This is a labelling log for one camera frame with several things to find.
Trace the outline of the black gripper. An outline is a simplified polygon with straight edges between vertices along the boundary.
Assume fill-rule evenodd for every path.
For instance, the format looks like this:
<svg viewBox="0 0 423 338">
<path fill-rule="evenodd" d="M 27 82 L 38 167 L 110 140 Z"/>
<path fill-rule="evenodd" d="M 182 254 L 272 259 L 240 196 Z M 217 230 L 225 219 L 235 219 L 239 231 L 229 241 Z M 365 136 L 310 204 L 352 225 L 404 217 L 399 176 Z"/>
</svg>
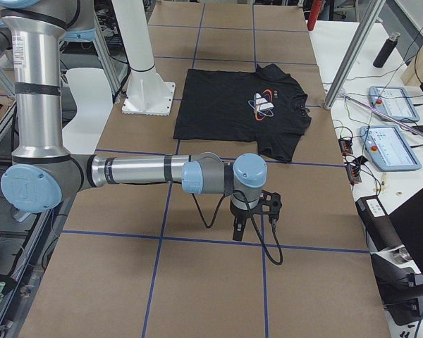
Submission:
<svg viewBox="0 0 423 338">
<path fill-rule="evenodd" d="M 252 217 L 252 211 L 247 208 L 239 208 L 233 202 L 230 204 L 230 210 L 234 216 L 233 241 L 241 242 L 243 240 L 246 222 Z"/>
</svg>

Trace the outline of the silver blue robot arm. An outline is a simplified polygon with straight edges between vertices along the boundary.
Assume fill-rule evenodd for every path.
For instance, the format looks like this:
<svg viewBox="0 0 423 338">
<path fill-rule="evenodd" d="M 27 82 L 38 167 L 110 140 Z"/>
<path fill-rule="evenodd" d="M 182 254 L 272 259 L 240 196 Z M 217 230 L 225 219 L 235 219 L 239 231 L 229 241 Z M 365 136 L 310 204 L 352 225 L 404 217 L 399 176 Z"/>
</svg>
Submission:
<svg viewBox="0 0 423 338">
<path fill-rule="evenodd" d="M 192 195 L 220 194 L 231 200 L 233 239 L 247 221 L 267 212 L 263 187 L 267 165 L 256 154 L 224 162 L 200 155 L 103 158 L 72 154 L 63 145 L 60 43 L 96 35 L 92 1 L 2 1 L 1 18 L 11 31 L 19 144 L 1 177 L 6 200 L 41 213 L 85 189 L 106 184 L 180 184 Z"/>
</svg>

